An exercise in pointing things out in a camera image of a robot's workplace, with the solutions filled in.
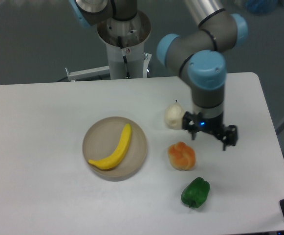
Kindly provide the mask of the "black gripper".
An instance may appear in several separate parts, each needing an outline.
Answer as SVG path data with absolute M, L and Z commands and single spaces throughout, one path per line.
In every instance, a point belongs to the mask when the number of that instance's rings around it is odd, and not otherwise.
M 222 150 L 228 146 L 236 146 L 238 141 L 238 127 L 236 125 L 225 126 L 223 124 L 223 108 L 193 108 L 193 114 L 186 111 L 182 118 L 182 129 L 187 131 L 192 140 L 195 140 L 198 132 L 208 134 L 215 133 L 215 137 L 222 142 Z

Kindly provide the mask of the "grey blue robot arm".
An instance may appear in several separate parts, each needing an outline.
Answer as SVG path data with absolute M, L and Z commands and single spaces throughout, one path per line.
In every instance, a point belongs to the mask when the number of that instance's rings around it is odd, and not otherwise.
M 229 14 L 218 0 L 185 2 L 198 31 L 181 37 L 168 34 L 158 43 L 159 62 L 191 88 L 193 112 L 182 118 L 182 129 L 213 135 L 224 147 L 238 141 L 238 129 L 225 126 L 224 91 L 227 75 L 222 53 L 245 42 L 248 26 L 238 14 Z M 73 0 L 79 21 L 96 26 L 108 51 L 112 79 L 140 78 L 145 72 L 144 43 L 151 23 L 135 0 Z

